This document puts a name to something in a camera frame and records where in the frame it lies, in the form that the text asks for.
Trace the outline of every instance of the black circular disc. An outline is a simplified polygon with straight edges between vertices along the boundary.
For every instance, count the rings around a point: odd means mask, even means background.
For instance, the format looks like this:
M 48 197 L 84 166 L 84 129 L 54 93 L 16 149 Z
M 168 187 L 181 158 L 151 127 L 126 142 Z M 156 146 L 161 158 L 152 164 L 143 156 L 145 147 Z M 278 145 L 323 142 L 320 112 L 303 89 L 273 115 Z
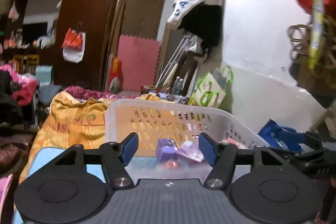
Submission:
M 253 220 L 272 224 L 293 224 L 312 220 L 321 204 L 315 185 L 305 175 L 260 174 L 253 171 L 231 186 L 230 198 Z
M 105 184 L 89 173 L 39 174 L 19 185 L 15 204 L 19 213 L 33 222 L 63 224 L 93 214 L 106 196 Z

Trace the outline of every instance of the plastic bottle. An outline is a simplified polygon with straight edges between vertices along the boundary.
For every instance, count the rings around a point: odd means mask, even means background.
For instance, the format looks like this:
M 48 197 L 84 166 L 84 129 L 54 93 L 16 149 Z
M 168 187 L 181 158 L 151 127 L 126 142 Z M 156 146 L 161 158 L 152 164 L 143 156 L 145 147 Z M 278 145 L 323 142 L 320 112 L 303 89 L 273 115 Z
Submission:
M 179 83 L 178 83 L 177 86 L 176 86 L 174 95 L 181 95 L 182 88 L 183 88 L 183 81 L 184 81 L 184 79 L 181 78 L 180 81 L 179 81 Z
M 176 87 L 177 87 L 177 84 L 179 83 L 179 81 L 180 81 L 180 76 L 176 77 L 176 80 L 174 81 L 173 94 L 175 94 L 175 90 L 176 90 Z

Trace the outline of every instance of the purple package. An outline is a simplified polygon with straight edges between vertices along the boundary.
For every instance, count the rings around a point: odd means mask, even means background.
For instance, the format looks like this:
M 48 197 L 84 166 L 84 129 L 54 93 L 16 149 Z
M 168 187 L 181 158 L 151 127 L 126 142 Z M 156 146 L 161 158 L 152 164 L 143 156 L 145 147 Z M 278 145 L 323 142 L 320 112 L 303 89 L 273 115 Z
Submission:
M 172 139 L 159 139 L 155 151 L 157 162 L 177 160 L 177 145 Z
M 177 149 L 176 154 L 196 162 L 202 162 L 204 159 L 198 147 L 198 143 L 193 143 L 192 141 L 185 141 L 181 147 Z

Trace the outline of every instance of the blue gripper pad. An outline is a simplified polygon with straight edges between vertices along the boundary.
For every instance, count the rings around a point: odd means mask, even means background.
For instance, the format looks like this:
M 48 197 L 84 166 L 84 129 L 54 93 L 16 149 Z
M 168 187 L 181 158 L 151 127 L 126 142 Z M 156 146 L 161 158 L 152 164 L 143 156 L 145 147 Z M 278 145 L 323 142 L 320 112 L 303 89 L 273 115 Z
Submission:
M 121 163 L 125 166 L 129 164 L 135 152 L 138 150 L 139 140 L 138 135 L 134 135 L 125 145 L 123 154 L 120 157 Z
M 214 167 L 218 157 L 216 156 L 215 147 L 204 137 L 203 134 L 198 138 L 199 149 L 203 153 L 205 160 L 210 166 Z

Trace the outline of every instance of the brown board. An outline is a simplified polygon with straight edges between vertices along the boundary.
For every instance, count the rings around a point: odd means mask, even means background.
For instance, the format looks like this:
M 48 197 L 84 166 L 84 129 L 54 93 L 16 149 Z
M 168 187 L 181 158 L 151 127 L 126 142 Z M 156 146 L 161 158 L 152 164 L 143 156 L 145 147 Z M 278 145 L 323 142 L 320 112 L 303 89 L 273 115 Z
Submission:
M 126 0 L 121 34 L 156 39 L 165 0 Z

